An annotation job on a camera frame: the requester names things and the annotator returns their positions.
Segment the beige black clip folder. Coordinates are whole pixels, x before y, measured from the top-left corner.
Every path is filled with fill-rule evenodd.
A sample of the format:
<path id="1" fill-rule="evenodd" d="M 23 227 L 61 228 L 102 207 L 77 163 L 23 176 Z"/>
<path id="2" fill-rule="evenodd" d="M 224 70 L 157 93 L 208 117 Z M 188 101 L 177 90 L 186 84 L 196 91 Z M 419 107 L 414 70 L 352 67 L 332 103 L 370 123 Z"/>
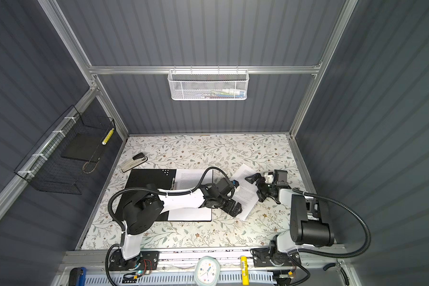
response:
<path id="1" fill-rule="evenodd" d="M 154 184 L 157 188 L 168 189 L 174 185 L 177 169 L 133 169 L 126 183 L 126 188 L 143 187 Z M 162 213 L 158 222 L 168 222 L 168 212 Z"/>

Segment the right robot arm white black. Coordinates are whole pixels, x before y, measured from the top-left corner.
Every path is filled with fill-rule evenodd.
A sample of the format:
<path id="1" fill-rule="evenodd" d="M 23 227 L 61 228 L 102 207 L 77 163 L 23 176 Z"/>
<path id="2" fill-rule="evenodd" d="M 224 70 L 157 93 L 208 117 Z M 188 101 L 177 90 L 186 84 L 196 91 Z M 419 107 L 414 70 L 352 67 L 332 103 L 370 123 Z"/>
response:
<path id="1" fill-rule="evenodd" d="M 291 188 L 286 171 L 256 173 L 245 180 L 256 185 L 260 202 L 270 198 L 290 207 L 289 229 L 271 239 L 267 248 L 251 249 L 255 267 L 294 266 L 294 261 L 300 261 L 298 254 L 291 253 L 296 247 L 334 244 L 328 203 L 304 195 L 298 188 Z"/>

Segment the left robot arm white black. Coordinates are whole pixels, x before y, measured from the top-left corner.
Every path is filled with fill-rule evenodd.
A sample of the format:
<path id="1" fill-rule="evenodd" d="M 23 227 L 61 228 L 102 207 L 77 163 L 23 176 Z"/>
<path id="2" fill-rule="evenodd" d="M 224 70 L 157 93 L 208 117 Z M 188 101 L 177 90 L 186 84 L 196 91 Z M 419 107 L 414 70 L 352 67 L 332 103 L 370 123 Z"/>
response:
<path id="1" fill-rule="evenodd" d="M 140 256 L 144 233 L 162 213 L 179 209 L 221 209 L 232 217 L 239 215 L 243 211 L 242 205 L 233 199 L 239 186 L 240 183 L 236 180 L 222 178 L 217 183 L 199 182 L 196 187 L 182 191 L 169 191 L 149 185 L 146 188 L 126 188 L 115 193 L 108 201 L 107 209 L 121 229 L 121 240 L 116 247 L 120 250 L 122 259 L 128 261 Z M 115 199 L 134 192 L 139 197 L 123 207 L 119 206 L 122 215 L 117 216 L 113 210 Z"/>

